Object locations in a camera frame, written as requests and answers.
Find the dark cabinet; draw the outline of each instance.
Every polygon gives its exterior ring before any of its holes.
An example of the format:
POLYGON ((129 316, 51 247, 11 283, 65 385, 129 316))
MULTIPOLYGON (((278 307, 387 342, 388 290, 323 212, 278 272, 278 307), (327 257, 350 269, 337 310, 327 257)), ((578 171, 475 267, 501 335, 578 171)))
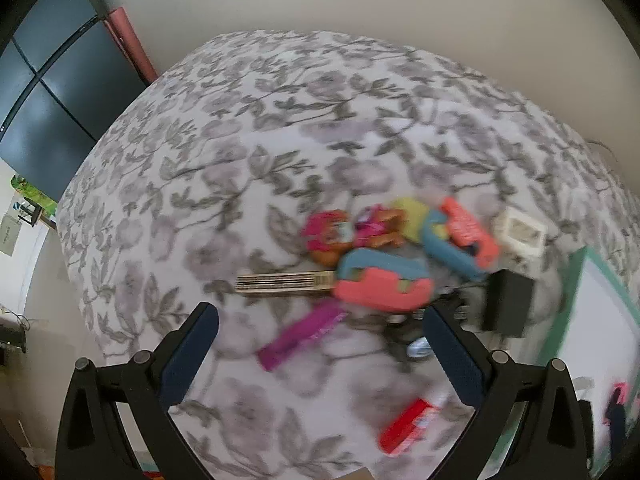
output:
POLYGON ((0 158, 54 200, 145 89, 90 2, 38 0, 0 52, 0 158))
POLYGON ((95 145, 38 83, 0 140, 0 158, 53 200, 95 145))
POLYGON ((0 124, 33 77, 14 44, 9 43, 0 56, 0 124))
POLYGON ((42 81, 95 140, 145 89, 102 22, 78 38, 42 81))
POLYGON ((95 14, 89 0, 38 0, 15 31, 14 39, 29 63, 39 70, 95 14))

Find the yellow toy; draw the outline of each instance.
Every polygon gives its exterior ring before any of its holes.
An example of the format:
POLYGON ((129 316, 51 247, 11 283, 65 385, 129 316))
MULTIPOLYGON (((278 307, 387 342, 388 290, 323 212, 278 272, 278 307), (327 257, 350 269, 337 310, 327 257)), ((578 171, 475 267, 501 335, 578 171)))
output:
POLYGON ((410 196, 403 196, 391 203, 393 209, 403 209, 405 212, 404 226, 400 231, 402 236, 414 244, 422 244, 422 225, 429 213, 429 207, 410 196))

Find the floor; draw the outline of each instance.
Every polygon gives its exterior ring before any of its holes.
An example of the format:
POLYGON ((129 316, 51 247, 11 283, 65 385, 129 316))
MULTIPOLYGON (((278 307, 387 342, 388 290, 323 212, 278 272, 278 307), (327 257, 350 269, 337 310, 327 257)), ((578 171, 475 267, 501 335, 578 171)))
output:
MULTIPOLYGON (((47 235, 27 296, 25 315, 31 321, 27 353, 10 352, 10 389, 26 435, 52 462, 66 390, 77 358, 96 365, 104 357, 78 309, 79 296, 68 280, 62 247, 55 232, 47 235)), ((145 450, 135 422, 121 409, 134 450, 145 450)))

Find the floral bedspread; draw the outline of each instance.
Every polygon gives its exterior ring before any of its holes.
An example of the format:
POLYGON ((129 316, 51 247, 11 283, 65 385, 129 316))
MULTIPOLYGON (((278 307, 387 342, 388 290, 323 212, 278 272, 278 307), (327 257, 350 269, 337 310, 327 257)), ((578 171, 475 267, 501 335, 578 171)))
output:
MULTIPOLYGON (((232 283, 315 268, 299 235, 311 211, 356 212, 430 186, 487 224, 506 203, 548 225, 520 360, 535 358, 559 269, 582 245, 638 296, 638 199, 570 127, 444 57, 331 32, 237 32, 189 54, 98 142, 58 225, 110 364, 155 348, 198 302, 219 308, 220 334, 172 408, 215 478, 320 480, 366 465, 378 480, 424 480, 471 415, 436 359, 402 371, 384 318, 353 308, 267 373, 254 352, 312 300, 247 300, 232 283), (440 416, 408 452, 383 456, 376 437, 418 396, 446 399, 440 416)), ((409 242, 398 253, 422 254, 409 242)), ((454 280, 430 267, 438 285, 454 280)))

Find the pink pipe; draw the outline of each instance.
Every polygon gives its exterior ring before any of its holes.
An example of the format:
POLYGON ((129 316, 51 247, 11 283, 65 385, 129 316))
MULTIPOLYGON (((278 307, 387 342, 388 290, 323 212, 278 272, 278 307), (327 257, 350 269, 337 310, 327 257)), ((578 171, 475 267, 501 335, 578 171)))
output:
POLYGON ((129 57, 129 60, 138 68, 140 73, 146 79, 146 82, 151 84, 158 79, 158 73, 154 69, 153 65, 146 56, 140 40, 136 36, 136 33, 131 27, 131 22, 127 17, 127 13, 123 7, 118 7, 109 13, 109 22, 111 27, 114 28, 116 36, 124 44, 125 54, 129 57))

